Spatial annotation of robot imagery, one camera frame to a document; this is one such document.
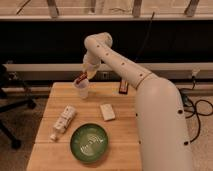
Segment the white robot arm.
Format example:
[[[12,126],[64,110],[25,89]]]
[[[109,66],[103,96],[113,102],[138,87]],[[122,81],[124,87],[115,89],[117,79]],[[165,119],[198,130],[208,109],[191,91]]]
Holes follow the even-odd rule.
[[[90,78],[100,64],[105,63],[136,89],[142,171],[195,171],[178,88],[168,79],[115,52],[107,32],[86,37],[84,46],[83,66]]]

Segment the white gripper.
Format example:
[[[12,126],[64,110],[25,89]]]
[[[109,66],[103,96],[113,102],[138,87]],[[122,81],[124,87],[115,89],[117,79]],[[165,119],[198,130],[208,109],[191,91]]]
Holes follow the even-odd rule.
[[[92,55],[91,53],[86,53],[83,58],[83,71],[87,74],[88,79],[92,79],[98,68],[100,67],[101,60]]]

